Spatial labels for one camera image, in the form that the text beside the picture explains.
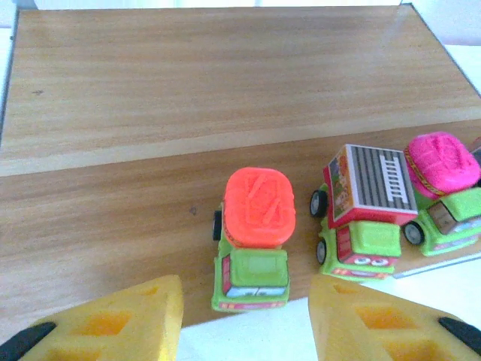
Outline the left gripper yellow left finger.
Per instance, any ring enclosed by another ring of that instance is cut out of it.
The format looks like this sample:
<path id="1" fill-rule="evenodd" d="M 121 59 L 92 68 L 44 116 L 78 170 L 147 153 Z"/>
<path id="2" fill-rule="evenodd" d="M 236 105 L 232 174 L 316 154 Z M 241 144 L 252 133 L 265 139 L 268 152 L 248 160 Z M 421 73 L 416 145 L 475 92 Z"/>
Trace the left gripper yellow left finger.
<path id="1" fill-rule="evenodd" d="M 3 360 L 174 360 L 180 277 L 167 275 L 35 321 L 1 345 Z"/>

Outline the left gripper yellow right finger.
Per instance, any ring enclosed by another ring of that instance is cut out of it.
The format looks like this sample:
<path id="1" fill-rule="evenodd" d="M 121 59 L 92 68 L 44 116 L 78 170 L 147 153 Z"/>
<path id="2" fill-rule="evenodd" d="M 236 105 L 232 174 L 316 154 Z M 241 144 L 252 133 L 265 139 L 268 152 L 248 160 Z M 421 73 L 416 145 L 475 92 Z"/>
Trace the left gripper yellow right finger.
<path id="1" fill-rule="evenodd" d="M 328 275 L 312 278 L 320 360 L 478 360 L 480 330 L 436 308 Z"/>

